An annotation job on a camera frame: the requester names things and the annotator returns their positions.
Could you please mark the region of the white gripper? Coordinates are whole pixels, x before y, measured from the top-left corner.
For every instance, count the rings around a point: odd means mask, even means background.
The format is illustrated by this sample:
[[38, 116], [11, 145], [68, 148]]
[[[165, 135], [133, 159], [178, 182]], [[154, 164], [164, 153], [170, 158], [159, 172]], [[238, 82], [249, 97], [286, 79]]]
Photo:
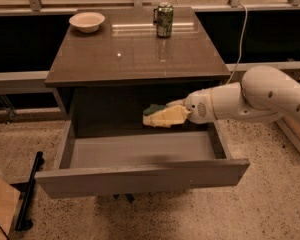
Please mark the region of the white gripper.
[[212, 105], [212, 89], [202, 89], [189, 94], [186, 99], [171, 101], [166, 108], [152, 115], [143, 115], [143, 124], [152, 127], [170, 128], [183, 124], [186, 119], [195, 124], [206, 124], [216, 120]]

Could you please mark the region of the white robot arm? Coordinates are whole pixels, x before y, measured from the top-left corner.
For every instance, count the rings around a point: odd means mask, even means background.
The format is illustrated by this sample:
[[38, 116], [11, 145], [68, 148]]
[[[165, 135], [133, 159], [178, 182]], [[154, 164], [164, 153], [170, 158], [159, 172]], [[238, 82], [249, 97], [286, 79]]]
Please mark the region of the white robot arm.
[[169, 128], [185, 121], [255, 123], [284, 116], [300, 124], [300, 83], [277, 68], [261, 65], [247, 70], [239, 82], [201, 89], [165, 105], [151, 105], [143, 112], [143, 123]]

